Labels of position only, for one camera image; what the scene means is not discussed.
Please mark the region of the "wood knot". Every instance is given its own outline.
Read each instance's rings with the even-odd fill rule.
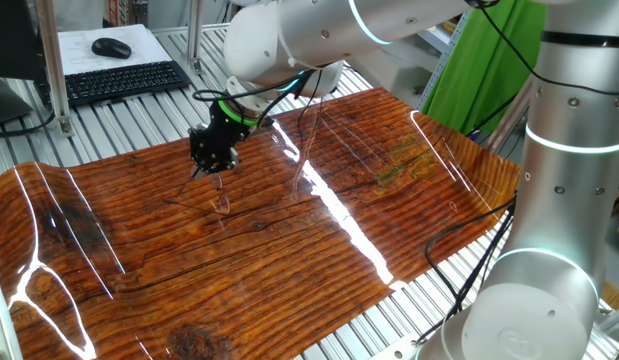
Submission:
[[[182,360],[228,360],[229,342],[216,339],[196,325],[176,329],[169,335],[169,345]]]
[[[265,227],[267,227],[267,223],[264,221],[254,221],[251,223],[251,228],[254,231],[262,231]]]

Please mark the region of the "white paper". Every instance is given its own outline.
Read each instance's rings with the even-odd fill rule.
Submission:
[[[90,31],[67,31],[58,33],[62,70],[65,75],[89,71],[114,69],[159,61],[171,61],[171,57],[144,25],[131,25]],[[96,55],[91,51],[93,42],[100,38],[112,38],[129,45],[129,59],[116,59]]]

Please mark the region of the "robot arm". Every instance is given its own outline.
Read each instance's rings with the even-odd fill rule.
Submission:
[[[576,360],[585,352],[619,182],[619,0],[541,2],[549,5],[536,67],[544,79],[534,82],[512,235],[474,305],[445,323],[418,360]],[[279,85],[322,96],[337,84],[341,60],[468,11],[469,3],[279,0],[247,8],[227,34],[235,76],[225,94]],[[192,131],[197,172],[236,166],[234,144],[277,94],[215,102],[210,127]]]
[[[294,85],[296,95],[321,97],[338,84],[343,59],[469,9],[463,0],[280,0],[245,8],[232,20],[225,40],[225,60],[234,76],[224,95],[253,92],[301,76],[300,84],[289,82],[278,89]],[[240,159],[234,145],[257,128],[278,95],[274,89],[214,101],[211,125],[190,132],[193,173],[201,176],[237,166]]]

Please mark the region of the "monitor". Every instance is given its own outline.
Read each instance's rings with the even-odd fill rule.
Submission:
[[[27,0],[0,0],[0,78],[45,78],[42,46]],[[0,80],[0,122],[31,112],[27,103]]]

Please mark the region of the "black cable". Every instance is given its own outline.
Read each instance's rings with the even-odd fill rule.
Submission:
[[[309,105],[311,104],[311,101],[313,100],[313,98],[316,97],[316,93],[318,92],[318,86],[320,85],[320,79],[322,79],[322,70],[320,70],[320,72],[318,73],[318,81],[316,81],[316,87],[313,89],[313,93],[311,94],[311,98],[307,102],[307,106],[305,106],[305,108],[302,109],[300,116],[298,116],[297,126],[298,126],[298,135],[300,135],[300,151],[301,152],[304,146],[303,146],[303,138],[302,138],[302,129],[300,128],[300,120],[302,120],[302,117],[307,112],[307,109],[309,108]]]
[[[22,136],[22,135],[27,135],[27,134],[31,134],[33,132],[38,131],[39,129],[42,129],[43,127],[49,125],[53,119],[55,119],[55,114],[52,112],[51,115],[49,115],[49,118],[47,118],[47,120],[45,120],[45,122],[43,122],[40,125],[36,125],[32,128],[28,128],[28,129],[22,129],[22,130],[14,130],[14,131],[4,131],[0,133],[0,139],[4,139],[4,138],[8,138],[8,137],[14,137],[14,136]]]
[[[431,265],[431,268],[436,272],[436,274],[438,274],[438,276],[440,276],[440,278],[442,279],[442,282],[447,286],[447,288],[449,289],[449,291],[453,294],[453,297],[455,299],[458,299],[458,293],[456,293],[455,289],[453,288],[453,285],[451,284],[451,282],[449,281],[449,279],[447,279],[447,277],[442,273],[442,271],[440,270],[440,268],[438,267],[438,265],[433,261],[433,259],[431,258],[429,252],[431,251],[431,247],[434,245],[434,243],[436,242],[436,240],[440,239],[441,237],[458,231],[462,228],[464,228],[467,225],[471,225],[477,221],[480,221],[486,217],[489,217],[495,213],[497,213],[498,211],[501,211],[503,209],[506,209],[507,207],[509,207],[509,205],[511,205],[511,203],[515,201],[515,198],[510,200],[509,202],[507,202],[506,204],[499,206],[487,213],[484,213],[478,217],[475,217],[471,220],[465,221],[463,223],[460,223],[458,225],[452,226],[450,228],[448,228],[447,230],[444,230],[440,233],[438,233],[437,235],[435,235],[434,237],[432,237],[428,242],[427,245],[425,245],[425,258],[427,258],[427,262],[429,263],[429,265]]]
[[[205,89],[205,90],[198,90],[198,91],[204,91],[205,93],[208,93],[208,94],[216,94],[216,95],[219,96],[218,98],[215,98],[216,100],[221,100],[221,101],[228,100],[228,101],[231,101],[231,103],[234,105],[234,107],[236,109],[238,109],[238,111],[240,111],[240,123],[244,125],[244,123],[245,123],[245,112],[244,112],[242,106],[240,106],[240,104],[238,104],[238,102],[236,100],[232,99],[231,97],[225,97],[225,95],[227,95],[227,94],[223,93],[222,91],[218,91],[218,90]],[[193,97],[194,100],[207,101],[207,100],[200,100],[200,99],[196,98],[194,95],[195,95],[195,93],[191,96],[191,97]]]
[[[273,84],[273,85],[269,85],[269,86],[265,86],[265,87],[258,88],[258,89],[254,89],[254,90],[251,90],[251,91],[247,91],[247,92],[244,92],[244,93],[241,93],[241,94],[229,95],[229,94],[220,93],[222,95],[222,97],[220,97],[220,98],[217,98],[217,97],[206,98],[206,97],[201,96],[201,94],[217,94],[217,93],[219,93],[219,91],[211,90],[211,89],[197,90],[191,96],[195,100],[206,101],[206,102],[213,102],[213,101],[216,101],[216,100],[235,100],[235,99],[239,99],[239,98],[243,98],[243,97],[247,97],[247,96],[251,96],[251,95],[261,94],[263,92],[267,92],[267,91],[270,91],[270,90],[276,90],[279,87],[282,87],[282,86],[285,86],[285,85],[287,85],[289,83],[292,83],[295,80],[300,80],[300,79],[302,79],[305,76],[310,76],[311,74],[312,74],[312,72],[310,72],[310,71],[309,72],[304,72],[302,74],[298,74],[296,76],[290,77],[289,79],[283,80],[283,81],[281,81],[279,83],[276,83],[276,84]]]
[[[505,159],[509,159],[511,154],[513,154],[513,151],[516,150],[516,147],[518,146],[518,143],[520,142],[520,139],[522,139],[522,136],[518,136],[518,140],[516,140],[516,143],[513,145],[513,148],[511,149],[511,151],[509,151],[509,154],[507,155],[507,157]]]
[[[493,19],[491,18],[491,16],[489,16],[489,13],[487,12],[487,6],[485,6],[485,4],[483,2],[478,2],[478,8],[482,11],[482,13],[485,15],[485,17],[487,18],[487,21],[489,22],[489,24],[491,24],[491,26],[493,27],[493,29],[498,33],[498,35],[500,36],[500,38],[511,48],[511,50],[516,54],[516,56],[518,57],[518,59],[520,59],[520,61],[522,62],[522,64],[527,68],[527,70],[529,70],[529,72],[531,72],[531,74],[533,76],[535,76],[536,78],[552,84],[552,85],[558,85],[558,86],[565,86],[565,87],[570,87],[570,88],[574,88],[574,89],[581,89],[581,90],[587,90],[587,91],[591,91],[597,94],[602,94],[602,95],[611,95],[611,96],[619,96],[619,92],[613,92],[613,91],[602,91],[602,90],[598,90],[598,89],[594,89],[588,86],[582,86],[582,85],[573,85],[573,84],[567,84],[567,83],[562,83],[559,81],[554,81],[554,80],[550,80],[547,79],[543,76],[540,76],[531,65],[529,65],[529,63],[527,62],[527,60],[525,60],[525,58],[522,56],[522,54],[520,53],[520,51],[518,51],[518,49],[516,49],[516,47],[513,45],[513,43],[507,38],[507,36],[502,32],[502,30],[500,30],[500,28],[498,28],[498,25],[496,25],[496,23],[493,21]]]
[[[513,221],[510,221],[509,224],[505,227],[505,232],[509,229]],[[489,257],[487,258],[487,262],[485,263],[485,271],[482,273],[482,280],[480,280],[480,288],[485,284],[485,279],[487,278],[487,272],[489,271],[489,263],[491,262],[491,258],[493,258],[493,254],[496,252],[496,248],[494,247],[489,252]]]
[[[491,121],[493,118],[495,118],[498,114],[500,114],[500,112],[504,109],[507,108],[507,106],[509,106],[515,99],[516,96],[518,96],[518,93],[514,94],[510,99],[508,99],[507,101],[505,101],[502,105],[500,105],[500,107],[498,107],[496,110],[494,110],[491,114],[489,114],[489,116],[487,116],[486,118],[484,118],[482,121],[480,121],[477,125],[474,125],[473,129],[471,129],[471,131],[467,134],[467,137],[475,134],[478,130],[480,130],[483,126],[487,125],[489,123],[489,121]]]
[[[515,204],[515,202],[516,202],[516,197],[511,199],[509,202],[507,202],[503,206],[500,206],[499,208],[494,209],[494,210],[490,211],[487,214],[484,214],[484,215],[482,215],[482,216],[480,216],[478,218],[473,219],[473,222],[479,221],[479,219],[482,219],[482,218],[484,218],[486,216],[492,215],[493,213],[495,213],[497,211],[500,211],[500,210],[503,210],[504,208],[512,207]],[[512,217],[513,217],[513,209],[510,208],[509,209],[509,213],[507,214],[507,217],[505,218],[505,220],[503,221],[502,225],[498,229],[498,232],[496,233],[496,235],[494,236],[493,240],[489,244],[487,250],[485,251],[485,254],[482,256],[482,258],[478,262],[478,265],[473,269],[473,271],[471,272],[471,274],[469,275],[469,277],[467,278],[467,280],[465,281],[463,286],[460,288],[460,291],[459,291],[459,294],[458,294],[458,299],[456,299],[454,306],[449,310],[447,315],[442,320],[440,320],[438,323],[433,325],[429,330],[425,331],[422,335],[420,335],[420,337],[416,341],[417,344],[422,344],[423,340],[425,340],[427,338],[427,336],[429,336],[434,331],[438,330],[445,323],[445,321],[448,321],[460,309],[460,307],[462,306],[462,302],[465,300],[465,298],[469,294],[469,290],[471,290],[471,287],[473,286],[474,282],[478,278],[478,275],[480,274],[480,270],[482,269],[482,267],[484,266],[485,262],[487,261],[487,258],[490,256],[490,254],[493,253],[493,250],[498,246],[498,243],[502,239],[504,233],[506,232],[506,229],[509,227],[509,225],[511,223]],[[450,231],[458,230],[458,229],[460,229],[460,227],[459,227],[460,225],[467,226],[469,224],[471,224],[471,222],[467,221],[467,222],[465,222],[463,224],[459,224],[459,225],[456,225],[456,226],[454,226],[454,227],[452,227],[452,228],[450,228],[448,230],[445,230],[443,233],[448,233]]]
[[[278,96],[276,98],[276,100],[272,101],[271,104],[269,104],[269,106],[267,106],[265,111],[263,111],[262,114],[260,114],[260,117],[258,118],[258,125],[257,125],[257,127],[260,127],[260,124],[262,123],[262,120],[265,119],[265,117],[271,111],[271,109],[273,109],[274,106],[278,105],[278,103],[280,103],[284,98],[286,98],[287,95],[291,94],[292,91],[294,91],[294,88],[290,87],[289,89],[285,90],[285,92],[280,94],[280,96]]]

